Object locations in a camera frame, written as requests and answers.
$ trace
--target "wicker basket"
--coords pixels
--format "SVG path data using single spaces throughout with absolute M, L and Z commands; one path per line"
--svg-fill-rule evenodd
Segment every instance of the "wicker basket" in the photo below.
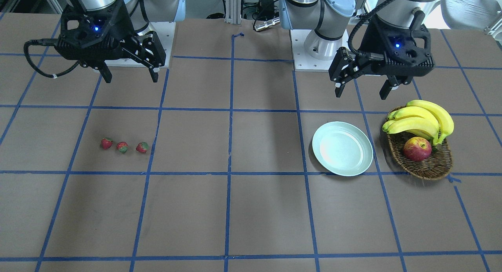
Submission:
M 392 111 L 403 108 L 400 106 L 394 108 Z M 396 162 L 404 168 L 407 172 L 415 177 L 425 180 L 438 180 L 446 177 L 453 166 L 453 158 L 451 157 L 450 146 L 445 139 L 441 145 L 437 145 L 437 152 L 432 153 L 423 161 L 411 161 L 403 154 L 403 147 L 405 143 L 415 137 L 414 134 L 402 132 L 398 134 L 387 134 L 391 154 Z

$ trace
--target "plate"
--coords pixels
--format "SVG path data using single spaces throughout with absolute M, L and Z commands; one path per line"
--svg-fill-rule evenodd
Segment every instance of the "plate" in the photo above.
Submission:
M 312 150 L 321 165 L 341 176 L 359 175 L 373 161 L 373 147 L 366 134 L 346 122 L 319 127 L 312 139 Z

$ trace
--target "strawberry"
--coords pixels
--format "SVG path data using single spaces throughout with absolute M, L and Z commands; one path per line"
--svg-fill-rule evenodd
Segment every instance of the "strawberry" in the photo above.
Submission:
M 148 144 L 144 141 L 138 143 L 138 146 L 136 147 L 136 150 L 141 152 L 141 153 L 145 153 L 148 151 Z
M 118 143 L 117 150 L 122 153 L 127 152 L 127 142 L 121 141 L 120 143 Z
M 111 138 L 103 138 L 101 140 L 101 147 L 103 149 L 108 149 L 111 147 L 111 145 L 113 144 L 113 140 Z

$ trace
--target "brown woven basket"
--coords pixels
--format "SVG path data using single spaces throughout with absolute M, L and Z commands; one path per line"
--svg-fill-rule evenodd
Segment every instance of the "brown woven basket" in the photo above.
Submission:
M 392 111 L 403 108 L 404 106 L 396 107 Z M 391 154 L 396 162 L 407 172 L 415 177 L 425 180 L 438 180 L 446 177 L 453 166 L 453 158 L 451 157 L 450 146 L 445 139 L 442 144 L 438 144 L 437 152 L 432 153 L 423 161 L 411 161 L 403 154 L 405 143 L 415 137 L 414 134 L 402 132 L 398 134 L 387 134 Z

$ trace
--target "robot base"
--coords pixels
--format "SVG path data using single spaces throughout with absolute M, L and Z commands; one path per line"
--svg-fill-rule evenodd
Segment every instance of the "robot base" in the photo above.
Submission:
M 158 38 L 162 43 L 162 47 L 166 52 L 166 64 L 161 68 L 169 68 L 169 60 L 171 59 L 171 51 L 173 48 L 176 23 L 175 22 L 150 23 L 149 27 L 147 28 L 147 31 L 150 31 L 152 29 L 156 31 Z M 145 67 L 144 65 L 137 63 L 132 59 L 107 60 L 105 61 L 105 63 L 106 65 L 112 67 L 142 67 L 142 68 Z
M 311 29 L 292 29 L 290 30 L 291 48 L 293 51 L 293 59 L 295 61 L 295 71 L 302 72 L 328 72 L 333 59 L 320 60 L 316 59 L 307 53 L 304 47 L 305 39 Z M 339 46 L 347 47 L 348 34 L 344 32 L 344 36 L 339 40 Z

